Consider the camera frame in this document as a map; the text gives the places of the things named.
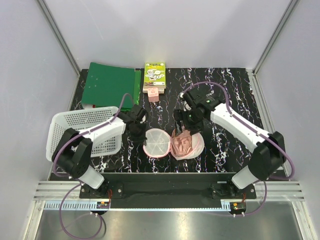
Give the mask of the pink lace bra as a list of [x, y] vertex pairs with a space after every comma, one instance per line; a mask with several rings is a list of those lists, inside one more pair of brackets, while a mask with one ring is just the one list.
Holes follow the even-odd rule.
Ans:
[[193, 150], [192, 136], [189, 130], [183, 129], [180, 135], [176, 135], [176, 130], [171, 135], [171, 154], [177, 159], [183, 159], [190, 155]]

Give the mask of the white mesh laundry bag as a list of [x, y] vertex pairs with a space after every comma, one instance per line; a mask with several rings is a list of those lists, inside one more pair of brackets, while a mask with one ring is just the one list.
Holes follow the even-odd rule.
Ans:
[[149, 129], [146, 131], [146, 141], [143, 144], [143, 151], [150, 158], [163, 158], [171, 154], [177, 161], [196, 158], [204, 148], [202, 135], [200, 133], [192, 135], [186, 129], [179, 135], [175, 131], [169, 135], [158, 128]]

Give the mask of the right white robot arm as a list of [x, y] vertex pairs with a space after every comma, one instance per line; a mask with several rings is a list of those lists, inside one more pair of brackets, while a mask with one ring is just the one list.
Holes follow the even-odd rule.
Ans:
[[240, 140], [251, 153], [247, 166], [238, 171], [227, 185], [228, 195], [239, 198], [245, 188], [257, 181], [267, 180], [285, 163], [285, 144], [281, 133], [269, 133], [232, 110], [227, 101], [207, 96], [198, 88], [180, 93], [183, 109], [174, 111], [175, 132], [187, 130], [191, 135], [204, 130], [204, 121], [223, 127]]

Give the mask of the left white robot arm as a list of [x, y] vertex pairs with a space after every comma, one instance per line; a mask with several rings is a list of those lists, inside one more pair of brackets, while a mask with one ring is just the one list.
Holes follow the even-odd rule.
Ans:
[[108, 193], [108, 182], [91, 166], [91, 158], [116, 154], [123, 134], [133, 142], [145, 143], [147, 119], [147, 111], [137, 104], [125, 112], [102, 107], [58, 113], [50, 124], [46, 158], [88, 185], [95, 197], [103, 198]]

